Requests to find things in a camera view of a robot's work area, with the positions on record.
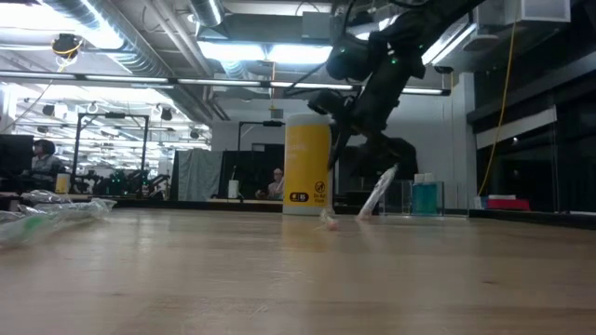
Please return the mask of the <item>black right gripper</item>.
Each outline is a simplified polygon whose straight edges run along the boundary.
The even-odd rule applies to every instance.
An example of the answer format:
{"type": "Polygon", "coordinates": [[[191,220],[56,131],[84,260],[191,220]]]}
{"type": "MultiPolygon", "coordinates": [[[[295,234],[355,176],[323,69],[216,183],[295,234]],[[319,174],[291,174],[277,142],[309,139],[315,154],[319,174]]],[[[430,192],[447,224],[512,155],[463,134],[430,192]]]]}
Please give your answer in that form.
{"type": "Polygon", "coordinates": [[[308,102],[308,107],[332,118],[332,145],[328,170],[333,169],[349,139],[362,135],[368,150],[378,154],[377,168],[386,170],[403,160],[401,138],[383,134],[386,121],[399,105],[399,97],[412,76],[423,76],[425,66],[416,56],[385,56],[372,72],[359,96],[343,97],[329,89],[321,90],[308,102]]]}

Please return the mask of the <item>white stick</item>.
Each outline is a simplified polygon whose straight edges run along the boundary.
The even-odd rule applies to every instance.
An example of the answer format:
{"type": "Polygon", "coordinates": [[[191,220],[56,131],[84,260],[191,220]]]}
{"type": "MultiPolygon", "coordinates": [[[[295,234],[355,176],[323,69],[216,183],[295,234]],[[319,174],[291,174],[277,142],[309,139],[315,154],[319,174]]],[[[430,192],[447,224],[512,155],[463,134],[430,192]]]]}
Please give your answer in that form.
{"type": "Polygon", "coordinates": [[[395,164],[379,177],[371,194],[359,211],[357,216],[359,221],[369,221],[375,210],[377,210],[378,214],[384,213],[385,194],[398,171],[399,165],[395,164]]]}

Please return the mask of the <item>blue toothpaste tube white cap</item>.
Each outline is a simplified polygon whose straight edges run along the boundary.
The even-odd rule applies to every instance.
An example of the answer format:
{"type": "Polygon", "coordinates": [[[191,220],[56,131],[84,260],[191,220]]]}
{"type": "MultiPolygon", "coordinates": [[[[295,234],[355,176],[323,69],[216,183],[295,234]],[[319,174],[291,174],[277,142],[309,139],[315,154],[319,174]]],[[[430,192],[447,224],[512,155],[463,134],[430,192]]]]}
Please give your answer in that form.
{"type": "Polygon", "coordinates": [[[425,175],[415,174],[412,186],[413,214],[421,215],[425,212],[426,186],[425,175]]]}
{"type": "Polygon", "coordinates": [[[425,213],[436,216],[438,213],[439,185],[433,173],[426,173],[424,182],[426,190],[425,213]]]}

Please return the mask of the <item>clear plastic bag pile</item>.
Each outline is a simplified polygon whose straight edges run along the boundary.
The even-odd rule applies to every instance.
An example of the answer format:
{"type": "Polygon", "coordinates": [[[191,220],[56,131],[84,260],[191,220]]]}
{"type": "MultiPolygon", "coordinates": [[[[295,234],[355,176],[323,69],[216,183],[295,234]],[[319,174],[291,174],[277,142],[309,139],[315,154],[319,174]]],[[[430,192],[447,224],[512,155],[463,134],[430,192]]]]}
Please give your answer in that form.
{"type": "Polygon", "coordinates": [[[23,203],[19,205],[20,212],[27,215],[46,214],[62,220],[100,218],[110,213],[117,204],[110,199],[89,198],[86,195],[77,198],[76,194],[54,194],[45,190],[34,190],[21,197],[23,203]]]}

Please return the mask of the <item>yellow wipes canister white lid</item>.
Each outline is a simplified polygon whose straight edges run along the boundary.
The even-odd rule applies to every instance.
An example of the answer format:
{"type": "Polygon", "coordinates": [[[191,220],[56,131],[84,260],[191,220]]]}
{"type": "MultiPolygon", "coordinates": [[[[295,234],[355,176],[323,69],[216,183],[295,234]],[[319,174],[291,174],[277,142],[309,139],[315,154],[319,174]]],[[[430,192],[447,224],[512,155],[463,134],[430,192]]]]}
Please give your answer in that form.
{"type": "Polygon", "coordinates": [[[283,214],[317,216],[331,204],[331,142],[327,116],[294,114],[287,119],[283,214]]]}

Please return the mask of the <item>clear acrylic holder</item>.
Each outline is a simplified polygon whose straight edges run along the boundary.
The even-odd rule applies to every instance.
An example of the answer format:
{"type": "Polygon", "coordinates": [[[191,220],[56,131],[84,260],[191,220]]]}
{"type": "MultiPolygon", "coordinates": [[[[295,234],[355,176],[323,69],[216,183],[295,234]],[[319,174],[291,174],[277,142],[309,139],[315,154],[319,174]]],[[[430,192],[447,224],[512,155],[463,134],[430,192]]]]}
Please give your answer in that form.
{"type": "Polygon", "coordinates": [[[438,213],[436,216],[428,215],[425,212],[421,215],[413,214],[413,181],[393,181],[385,194],[384,213],[380,215],[398,215],[407,217],[446,217],[468,215],[468,208],[460,208],[458,205],[448,204],[446,185],[443,181],[437,181],[439,185],[438,213]]]}

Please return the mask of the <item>black lamp stand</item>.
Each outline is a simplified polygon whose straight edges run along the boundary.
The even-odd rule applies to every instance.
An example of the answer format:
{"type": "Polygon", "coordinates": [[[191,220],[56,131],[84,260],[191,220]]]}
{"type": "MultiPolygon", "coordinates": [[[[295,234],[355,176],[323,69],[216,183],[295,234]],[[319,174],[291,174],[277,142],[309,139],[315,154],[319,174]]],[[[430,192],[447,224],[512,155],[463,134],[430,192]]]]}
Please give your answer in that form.
{"type": "Polygon", "coordinates": [[[276,120],[269,120],[269,121],[262,121],[262,122],[239,121],[238,128],[237,128],[237,151],[238,152],[241,151],[241,142],[242,142],[242,137],[244,136],[242,133],[242,128],[245,125],[263,126],[263,127],[283,127],[283,126],[285,126],[285,123],[281,122],[281,121],[276,121],[276,120]]]}

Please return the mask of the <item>grey ceiling box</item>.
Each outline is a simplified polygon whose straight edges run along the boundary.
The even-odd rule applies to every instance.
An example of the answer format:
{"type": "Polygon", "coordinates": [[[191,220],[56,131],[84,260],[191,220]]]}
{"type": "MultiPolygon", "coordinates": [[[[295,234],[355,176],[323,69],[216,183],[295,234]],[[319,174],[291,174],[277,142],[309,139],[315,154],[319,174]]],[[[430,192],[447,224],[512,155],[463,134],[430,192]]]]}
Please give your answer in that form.
{"type": "Polygon", "coordinates": [[[328,13],[304,12],[302,38],[327,40],[331,37],[331,16],[328,13]]]}

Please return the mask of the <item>red box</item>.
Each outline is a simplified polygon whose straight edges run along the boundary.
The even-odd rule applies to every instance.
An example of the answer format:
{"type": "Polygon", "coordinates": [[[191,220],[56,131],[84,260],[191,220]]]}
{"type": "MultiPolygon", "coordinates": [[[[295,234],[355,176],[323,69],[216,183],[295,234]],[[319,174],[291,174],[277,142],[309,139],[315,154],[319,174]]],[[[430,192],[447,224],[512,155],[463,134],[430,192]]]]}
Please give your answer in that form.
{"type": "Polygon", "coordinates": [[[530,211],[530,203],[525,199],[492,199],[486,201],[486,208],[490,210],[530,211]]]}

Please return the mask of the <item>long ceiling light bar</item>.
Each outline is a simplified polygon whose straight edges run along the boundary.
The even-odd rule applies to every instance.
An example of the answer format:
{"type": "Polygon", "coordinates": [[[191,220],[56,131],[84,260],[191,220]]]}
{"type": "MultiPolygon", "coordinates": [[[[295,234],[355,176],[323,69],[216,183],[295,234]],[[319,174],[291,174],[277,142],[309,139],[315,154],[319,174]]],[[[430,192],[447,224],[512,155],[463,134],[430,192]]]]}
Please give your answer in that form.
{"type": "Polygon", "coordinates": [[[48,72],[24,72],[0,70],[0,79],[29,80],[32,82],[62,81],[62,82],[92,82],[109,84],[131,84],[137,87],[172,88],[174,86],[205,86],[205,87],[244,87],[244,88],[272,88],[282,89],[285,94],[292,96],[307,91],[329,89],[338,92],[360,93],[363,85],[354,84],[322,84],[322,83],[291,83],[276,80],[235,80],[209,78],[181,78],[181,77],[148,77],[114,74],[68,74],[48,72]]]}

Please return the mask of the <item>grey curtain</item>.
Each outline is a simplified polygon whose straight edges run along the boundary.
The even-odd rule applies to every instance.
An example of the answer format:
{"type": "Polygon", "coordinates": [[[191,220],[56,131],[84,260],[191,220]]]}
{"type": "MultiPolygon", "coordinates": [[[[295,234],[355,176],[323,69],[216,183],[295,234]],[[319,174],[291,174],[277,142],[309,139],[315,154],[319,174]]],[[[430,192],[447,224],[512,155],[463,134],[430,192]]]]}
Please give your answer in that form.
{"type": "Polygon", "coordinates": [[[177,151],[174,156],[177,199],[206,202],[218,194],[223,156],[223,152],[203,149],[177,151]]]}

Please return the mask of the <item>black monitor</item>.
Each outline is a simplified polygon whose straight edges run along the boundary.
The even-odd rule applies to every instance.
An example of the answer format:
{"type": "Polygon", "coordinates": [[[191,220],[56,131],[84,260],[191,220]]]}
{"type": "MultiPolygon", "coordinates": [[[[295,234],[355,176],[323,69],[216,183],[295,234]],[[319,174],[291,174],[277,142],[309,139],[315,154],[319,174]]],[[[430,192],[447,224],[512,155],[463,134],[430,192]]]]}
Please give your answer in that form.
{"type": "Polygon", "coordinates": [[[0,178],[20,175],[32,165],[34,137],[0,134],[0,178]]]}

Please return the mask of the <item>round silver duct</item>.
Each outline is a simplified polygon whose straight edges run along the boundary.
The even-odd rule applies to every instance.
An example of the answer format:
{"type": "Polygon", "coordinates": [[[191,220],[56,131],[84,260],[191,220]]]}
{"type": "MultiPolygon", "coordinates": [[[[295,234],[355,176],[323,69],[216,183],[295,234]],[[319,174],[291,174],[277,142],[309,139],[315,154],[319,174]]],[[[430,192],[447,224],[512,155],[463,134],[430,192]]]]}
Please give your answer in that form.
{"type": "Polygon", "coordinates": [[[205,27],[215,27],[224,20],[224,7],[220,0],[188,0],[196,21],[205,27]]]}

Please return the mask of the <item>silver ventilation duct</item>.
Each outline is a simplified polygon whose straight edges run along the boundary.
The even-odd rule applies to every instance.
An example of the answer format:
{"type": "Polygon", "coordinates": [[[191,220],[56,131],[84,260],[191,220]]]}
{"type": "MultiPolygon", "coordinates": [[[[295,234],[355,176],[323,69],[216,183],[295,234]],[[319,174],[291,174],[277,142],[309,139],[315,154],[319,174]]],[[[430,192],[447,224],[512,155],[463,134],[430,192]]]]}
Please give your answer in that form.
{"type": "MultiPolygon", "coordinates": [[[[116,54],[113,59],[133,75],[149,77],[174,77],[174,71],[149,45],[147,40],[124,16],[111,0],[43,0],[67,19],[81,23],[91,31],[105,28],[123,42],[124,53],[116,54]]],[[[221,115],[202,99],[201,88],[175,86],[159,89],[159,93],[172,99],[192,121],[210,125],[221,115]]]]}

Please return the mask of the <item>black gantry frame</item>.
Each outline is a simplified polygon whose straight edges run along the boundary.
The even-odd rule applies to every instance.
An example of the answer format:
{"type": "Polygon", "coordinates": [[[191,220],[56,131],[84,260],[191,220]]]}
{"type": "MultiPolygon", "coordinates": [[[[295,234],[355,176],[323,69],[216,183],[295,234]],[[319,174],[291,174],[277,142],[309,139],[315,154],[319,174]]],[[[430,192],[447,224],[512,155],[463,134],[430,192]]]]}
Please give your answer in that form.
{"type": "Polygon", "coordinates": [[[143,199],[143,192],[142,186],[147,181],[147,178],[143,176],[145,171],[145,160],[146,160],[146,152],[147,152],[147,140],[148,140],[148,133],[149,133],[149,121],[150,117],[144,114],[127,114],[122,112],[106,112],[106,113],[82,113],[77,115],[77,124],[76,124],[76,133],[75,133],[75,140],[74,140],[74,158],[72,164],[72,171],[70,175],[70,191],[73,192],[75,190],[75,179],[77,177],[77,168],[78,168],[78,154],[79,154],[79,147],[81,141],[81,132],[82,130],[88,126],[89,123],[92,123],[98,117],[104,117],[106,119],[126,119],[131,118],[136,120],[137,118],[142,118],[144,120],[144,126],[142,127],[143,130],[143,138],[142,138],[142,160],[141,160],[141,185],[136,192],[137,199],[143,199]]]}

